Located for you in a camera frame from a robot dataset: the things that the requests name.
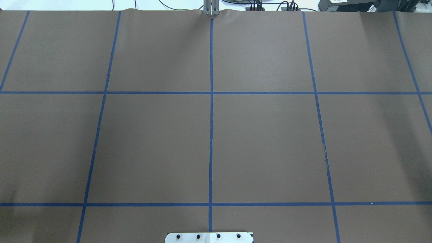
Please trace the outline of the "black box top right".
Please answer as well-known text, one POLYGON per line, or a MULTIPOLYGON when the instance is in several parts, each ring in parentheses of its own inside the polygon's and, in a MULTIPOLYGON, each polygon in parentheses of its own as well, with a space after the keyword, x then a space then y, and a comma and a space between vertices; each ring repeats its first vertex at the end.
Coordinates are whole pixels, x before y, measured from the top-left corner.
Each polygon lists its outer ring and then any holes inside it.
POLYGON ((321 12, 425 12, 431 13, 430 0, 320 0, 321 12))

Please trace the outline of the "black connector block right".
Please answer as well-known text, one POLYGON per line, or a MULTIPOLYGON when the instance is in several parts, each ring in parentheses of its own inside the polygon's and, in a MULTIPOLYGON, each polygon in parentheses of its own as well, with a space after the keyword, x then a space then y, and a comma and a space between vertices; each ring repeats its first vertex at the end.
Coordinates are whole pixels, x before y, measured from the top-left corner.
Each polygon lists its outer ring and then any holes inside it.
POLYGON ((285 11, 285 12, 296 12, 296 11, 300 11, 301 8, 298 6, 298 4, 294 1, 294 0, 290 0, 290 1, 282 1, 278 8, 277 11, 285 11))

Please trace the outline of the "black connector block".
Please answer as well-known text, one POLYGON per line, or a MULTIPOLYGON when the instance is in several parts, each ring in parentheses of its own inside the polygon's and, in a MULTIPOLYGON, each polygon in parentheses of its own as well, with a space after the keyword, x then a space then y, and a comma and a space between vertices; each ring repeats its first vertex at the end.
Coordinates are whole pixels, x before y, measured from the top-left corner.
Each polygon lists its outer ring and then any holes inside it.
POLYGON ((296 11, 300 11, 301 8, 298 6, 298 4, 294 1, 294 0, 290 0, 290 1, 282 1, 278 8, 277 11, 285 11, 285 12, 296 12, 296 11))
POLYGON ((249 0, 249 7, 246 7, 246 11, 263 12, 265 8, 263 6, 263 0, 249 0))

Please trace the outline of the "metal bracket with bolts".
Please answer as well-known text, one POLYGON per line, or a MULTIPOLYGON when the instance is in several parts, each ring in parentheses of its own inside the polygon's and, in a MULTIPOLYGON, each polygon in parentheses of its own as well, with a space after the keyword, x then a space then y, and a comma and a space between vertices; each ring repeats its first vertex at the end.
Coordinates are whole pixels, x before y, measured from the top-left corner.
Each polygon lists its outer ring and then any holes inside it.
POLYGON ((250 232, 195 232, 169 233, 165 243, 253 243, 250 232))

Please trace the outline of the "grey metal post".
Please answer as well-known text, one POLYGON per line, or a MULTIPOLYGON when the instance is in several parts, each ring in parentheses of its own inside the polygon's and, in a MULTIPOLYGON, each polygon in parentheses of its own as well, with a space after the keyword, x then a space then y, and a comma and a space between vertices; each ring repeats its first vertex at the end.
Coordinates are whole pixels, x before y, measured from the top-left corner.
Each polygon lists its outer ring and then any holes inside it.
POLYGON ((219 0, 204 0, 202 11, 205 16, 219 15, 219 0))

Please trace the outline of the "black connector block left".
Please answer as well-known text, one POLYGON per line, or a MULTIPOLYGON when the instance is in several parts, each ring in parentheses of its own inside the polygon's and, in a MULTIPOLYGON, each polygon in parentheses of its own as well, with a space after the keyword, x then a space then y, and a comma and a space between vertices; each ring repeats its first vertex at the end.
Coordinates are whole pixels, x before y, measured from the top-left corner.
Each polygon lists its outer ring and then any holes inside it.
POLYGON ((265 8, 263 6, 263 0, 249 0, 249 7, 246 7, 246 11, 263 12, 265 8))

